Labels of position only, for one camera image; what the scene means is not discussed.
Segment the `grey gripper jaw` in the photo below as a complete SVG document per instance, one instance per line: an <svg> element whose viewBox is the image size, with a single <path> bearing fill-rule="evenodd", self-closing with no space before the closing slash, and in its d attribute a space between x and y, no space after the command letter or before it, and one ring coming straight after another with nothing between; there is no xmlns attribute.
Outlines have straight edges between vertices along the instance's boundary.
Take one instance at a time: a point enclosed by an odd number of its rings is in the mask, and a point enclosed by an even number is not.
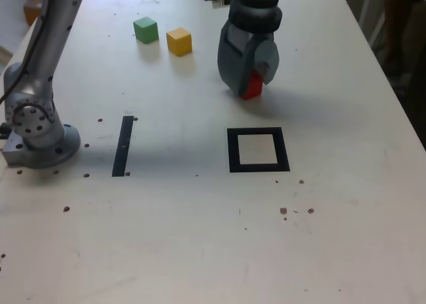
<svg viewBox="0 0 426 304"><path fill-rule="evenodd" d="M244 60L244 51L251 39L251 34L226 21L221 33L218 47L218 70L220 78L229 89L243 97L248 89L250 73Z"/></svg>
<svg viewBox="0 0 426 304"><path fill-rule="evenodd" d="M254 69L261 76L264 84L274 79L279 66L278 48L273 40L262 41L254 53Z"/></svg>

